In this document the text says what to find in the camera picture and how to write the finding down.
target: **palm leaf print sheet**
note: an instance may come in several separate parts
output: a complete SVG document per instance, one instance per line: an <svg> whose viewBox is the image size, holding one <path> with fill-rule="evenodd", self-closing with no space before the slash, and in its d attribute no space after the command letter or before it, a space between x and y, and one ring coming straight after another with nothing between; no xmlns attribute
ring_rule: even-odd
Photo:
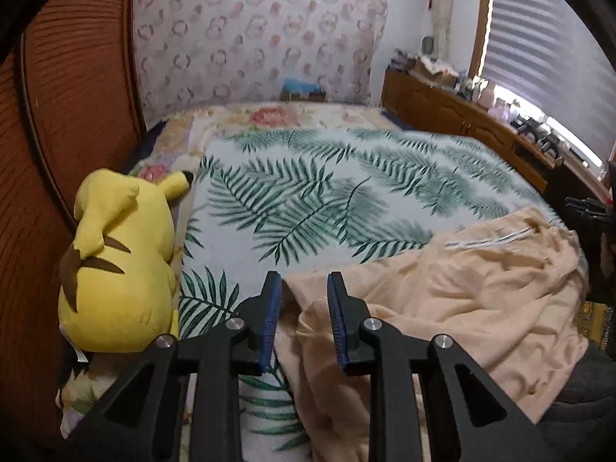
<svg viewBox="0 0 616 462"><path fill-rule="evenodd" d="M373 127L219 137L196 178L181 338L233 315L271 269L284 275L389 257L422 248L436 231L527 206L560 223L520 175L469 138ZM241 378L239 394L244 460L310 457L275 357L264 376Z"/></svg>

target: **metal pivot bolt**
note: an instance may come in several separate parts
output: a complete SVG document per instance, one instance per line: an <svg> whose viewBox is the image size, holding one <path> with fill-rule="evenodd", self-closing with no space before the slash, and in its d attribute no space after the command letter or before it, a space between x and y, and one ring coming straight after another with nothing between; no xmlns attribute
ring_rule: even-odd
<svg viewBox="0 0 616 462"><path fill-rule="evenodd" d="M229 330L241 330L242 328L244 328L244 320L241 318L231 318L227 320L225 326Z"/></svg>
<svg viewBox="0 0 616 462"><path fill-rule="evenodd" d="M363 321L363 325L368 330L380 330L383 327L383 322L379 318L368 318Z"/></svg>
<svg viewBox="0 0 616 462"><path fill-rule="evenodd" d="M156 345L158 345L158 347L161 347L163 349L167 349L168 347L171 347L175 341L176 341L175 337L173 335L169 335L168 333L165 333L164 335L159 335L158 337L156 337Z"/></svg>
<svg viewBox="0 0 616 462"><path fill-rule="evenodd" d="M438 345L441 349L449 349L454 345L454 340L449 335L441 333L440 335L436 335L434 344Z"/></svg>

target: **window blind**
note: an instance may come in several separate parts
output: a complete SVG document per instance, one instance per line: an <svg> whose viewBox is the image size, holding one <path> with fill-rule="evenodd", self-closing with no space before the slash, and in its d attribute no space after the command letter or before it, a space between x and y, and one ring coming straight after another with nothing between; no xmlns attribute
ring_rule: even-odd
<svg viewBox="0 0 616 462"><path fill-rule="evenodd" d="M493 0L481 76L535 104L607 160L616 73L565 0Z"/></svg>

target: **plush toy tag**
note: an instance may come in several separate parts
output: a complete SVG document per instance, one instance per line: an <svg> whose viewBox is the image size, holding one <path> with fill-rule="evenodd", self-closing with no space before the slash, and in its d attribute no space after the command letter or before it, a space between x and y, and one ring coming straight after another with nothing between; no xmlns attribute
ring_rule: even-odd
<svg viewBox="0 0 616 462"><path fill-rule="evenodd" d="M79 361L79 363L88 363L88 360L85 357L85 354L83 353L83 351L79 347L77 347L75 342L73 342L70 339L70 337L67 335L67 329L64 328L64 325L60 325L60 333L67 340L67 342L71 345L71 347L75 351L75 354L77 354L77 361Z"/></svg>

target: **yellow plush toy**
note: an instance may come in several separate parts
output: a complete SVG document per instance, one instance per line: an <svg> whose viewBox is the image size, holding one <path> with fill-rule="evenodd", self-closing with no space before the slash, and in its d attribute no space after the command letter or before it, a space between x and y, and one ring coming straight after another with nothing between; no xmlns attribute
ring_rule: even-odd
<svg viewBox="0 0 616 462"><path fill-rule="evenodd" d="M176 172L156 185L97 170L81 183L74 210L79 224L60 261L58 301L60 328L76 347L137 352L173 330L173 320L177 327L167 202L184 194L192 179Z"/></svg>

